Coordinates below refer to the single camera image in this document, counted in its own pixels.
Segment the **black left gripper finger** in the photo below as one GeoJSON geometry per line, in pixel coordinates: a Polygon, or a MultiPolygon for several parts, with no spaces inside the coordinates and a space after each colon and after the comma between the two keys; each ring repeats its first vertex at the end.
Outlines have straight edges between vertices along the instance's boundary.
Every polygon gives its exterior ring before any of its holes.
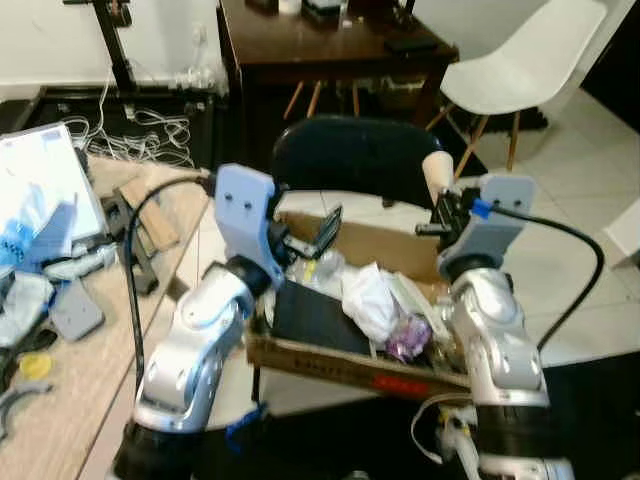
{"type": "Polygon", "coordinates": [[[325,252],[332,247],[342,225],[342,214],[343,207],[337,206],[325,216],[324,223],[317,228],[314,237],[315,252],[325,252]]]}

